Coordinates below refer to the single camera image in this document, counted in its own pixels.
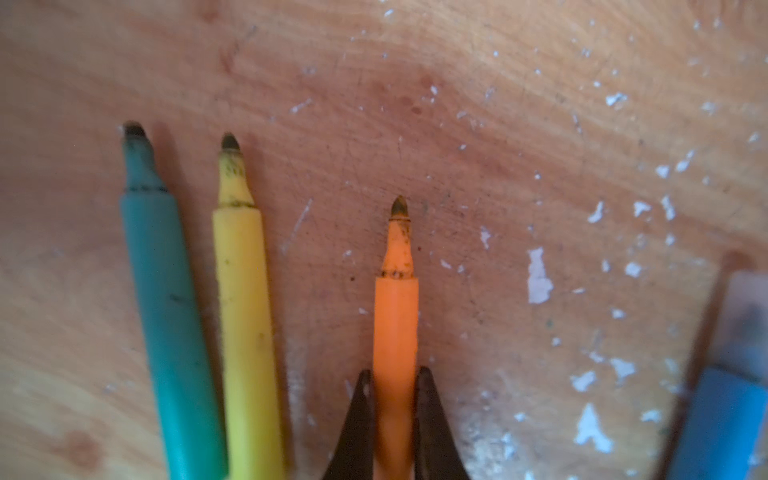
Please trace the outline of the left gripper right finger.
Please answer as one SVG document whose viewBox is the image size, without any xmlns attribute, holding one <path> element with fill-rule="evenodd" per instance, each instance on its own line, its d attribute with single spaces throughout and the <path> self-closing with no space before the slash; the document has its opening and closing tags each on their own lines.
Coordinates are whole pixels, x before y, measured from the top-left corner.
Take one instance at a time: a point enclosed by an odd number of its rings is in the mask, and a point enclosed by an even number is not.
<svg viewBox="0 0 768 480">
<path fill-rule="evenodd" d="M 414 478 L 470 480 L 456 447 L 432 371 L 421 366 L 415 384 Z"/>
</svg>

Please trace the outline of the yellow marker pen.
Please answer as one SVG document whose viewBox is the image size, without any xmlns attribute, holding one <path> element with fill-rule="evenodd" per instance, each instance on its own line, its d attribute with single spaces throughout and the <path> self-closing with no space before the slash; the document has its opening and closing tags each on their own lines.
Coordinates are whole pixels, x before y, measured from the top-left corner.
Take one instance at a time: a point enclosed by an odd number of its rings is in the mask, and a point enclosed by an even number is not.
<svg viewBox="0 0 768 480">
<path fill-rule="evenodd" d="M 212 221 L 230 476 L 283 479 L 263 220 L 248 185 L 244 155 L 231 133 L 222 137 L 218 167 L 218 205 Z"/>
</svg>

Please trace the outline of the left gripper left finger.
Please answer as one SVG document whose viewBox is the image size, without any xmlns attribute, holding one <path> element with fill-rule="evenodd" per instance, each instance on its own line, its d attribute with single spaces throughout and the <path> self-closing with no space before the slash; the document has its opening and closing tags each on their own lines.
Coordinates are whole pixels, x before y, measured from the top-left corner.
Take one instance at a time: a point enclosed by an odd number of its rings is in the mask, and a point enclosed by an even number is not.
<svg viewBox="0 0 768 480">
<path fill-rule="evenodd" d="M 362 370 L 323 480 L 372 480 L 376 441 L 373 376 Z"/>
</svg>

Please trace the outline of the orange marker pen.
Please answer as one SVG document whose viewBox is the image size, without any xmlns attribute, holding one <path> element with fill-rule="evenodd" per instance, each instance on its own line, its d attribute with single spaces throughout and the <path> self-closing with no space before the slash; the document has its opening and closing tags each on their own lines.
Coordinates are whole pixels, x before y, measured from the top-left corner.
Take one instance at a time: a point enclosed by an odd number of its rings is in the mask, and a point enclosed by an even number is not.
<svg viewBox="0 0 768 480">
<path fill-rule="evenodd" d="M 407 201 L 400 195 L 391 206 L 386 252 L 375 281 L 373 379 L 376 459 L 382 479 L 412 476 L 418 302 L 411 220 Z"/>
</svg>

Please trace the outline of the blue marker pen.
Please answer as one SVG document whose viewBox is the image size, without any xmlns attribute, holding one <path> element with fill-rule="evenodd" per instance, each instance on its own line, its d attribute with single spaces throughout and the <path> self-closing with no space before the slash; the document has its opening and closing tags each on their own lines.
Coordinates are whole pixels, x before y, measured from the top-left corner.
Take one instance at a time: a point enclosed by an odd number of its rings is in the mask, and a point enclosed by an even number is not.
<svg viewBox="0 0 768 480">
<path fill-rule="evenodd" d="M 767 409 L 767 275 L 730 277 L 665 477 L 744 479 Z"/>
</svg>

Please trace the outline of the green marker pen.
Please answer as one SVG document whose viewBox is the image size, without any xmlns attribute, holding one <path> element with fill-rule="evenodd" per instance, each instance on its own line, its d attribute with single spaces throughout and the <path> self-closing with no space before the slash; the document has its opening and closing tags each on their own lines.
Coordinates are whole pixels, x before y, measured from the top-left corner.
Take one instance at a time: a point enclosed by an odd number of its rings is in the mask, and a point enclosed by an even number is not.
<svg viewBox="0 0 768 480">
<path fill-rule="evenodd" d="M 123 125 L 126 246 L 169 476 L 224 479 L 226 442 L 178 204 L 136 121 Z"/>
</svg>

